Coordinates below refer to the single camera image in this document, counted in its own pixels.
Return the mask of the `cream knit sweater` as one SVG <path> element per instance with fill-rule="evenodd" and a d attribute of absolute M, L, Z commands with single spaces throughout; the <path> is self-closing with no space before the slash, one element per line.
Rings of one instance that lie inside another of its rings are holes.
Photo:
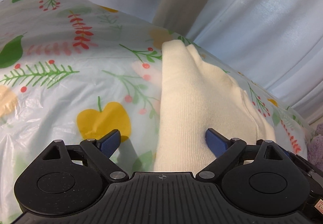
<path fill-rule="evenodd" d="M 248 144 L 275 140 L 273 127 L 256 111 L 247 93 L 221 68 L 206 63 L 193 45 L 162 45 L 160 129 L 154 171 L 201 171 L 216 159 L 205 133 Z"/>

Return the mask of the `white sheer curtain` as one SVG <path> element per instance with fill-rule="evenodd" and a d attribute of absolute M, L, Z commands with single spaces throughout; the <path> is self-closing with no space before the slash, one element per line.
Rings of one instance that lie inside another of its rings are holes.
<path fill-rule="evenodd" d="M 153 23 L 161 0 L 90 0 Z M 322 118 L 322 0 L 208 0 L 197 45 L 313 123 Z"/>

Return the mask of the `purple plush toy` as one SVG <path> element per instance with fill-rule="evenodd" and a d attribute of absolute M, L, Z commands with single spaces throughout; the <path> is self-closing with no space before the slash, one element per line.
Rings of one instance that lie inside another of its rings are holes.
<path fill-rule="evenodd" d="M 307 146 L 308 161 L 322 170 L 323 166 L 323 143 L 322 143 L 322 123 L 316 126 L 315 130 L 307 132 L 305 135 L 305 143 Z"/>

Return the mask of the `floral plastic bed cover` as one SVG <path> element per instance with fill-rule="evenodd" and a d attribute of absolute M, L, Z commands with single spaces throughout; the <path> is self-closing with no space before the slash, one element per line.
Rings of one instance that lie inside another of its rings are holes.
<path fill-rule="evenodd" d="M 322 223 L 322 213 L 256 213 L 256 143 L 216 182 L 153 170 L 162 45 L 173 40 L 235 79 L 278 150 L 307 161 L 311 129 L 293 110 L 189 39 L 88 0 L 4 0 L 1 223 Z M 107 181 L 80 146 L 113 129 L 121 182 Z"/>

